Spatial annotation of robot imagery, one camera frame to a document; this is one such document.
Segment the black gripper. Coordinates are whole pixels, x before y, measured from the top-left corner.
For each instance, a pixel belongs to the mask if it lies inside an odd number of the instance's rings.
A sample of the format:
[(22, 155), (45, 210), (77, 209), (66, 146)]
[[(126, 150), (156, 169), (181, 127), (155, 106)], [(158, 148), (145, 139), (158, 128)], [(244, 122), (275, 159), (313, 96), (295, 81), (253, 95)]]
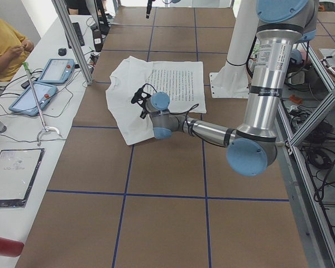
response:
[(142, 108), (140, 117), (146, 117), (149, 114), (146, 103), (150, 97), (151, 95), (144, 91), (144, 87), (140, 87), (131, 99), (131, 104), (137, 103)]

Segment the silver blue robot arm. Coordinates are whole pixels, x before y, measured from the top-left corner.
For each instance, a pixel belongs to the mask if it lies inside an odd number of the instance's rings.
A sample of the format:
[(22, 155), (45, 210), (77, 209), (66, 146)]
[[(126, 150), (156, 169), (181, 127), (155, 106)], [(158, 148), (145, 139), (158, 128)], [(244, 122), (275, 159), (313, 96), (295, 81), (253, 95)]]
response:
[(318, 1), (257, 1), (260, 42), (243, 123), (235, 129), (169, 111), (168, 95), (140, 88), (131, 103), (150, 117), (154, 136), (164, 139), (174, 131), (225, 147), (231, 168), (244, 176), (263, 173), (277, 156), (273, 130), (293, 45), (311, 40), (316, 31)]

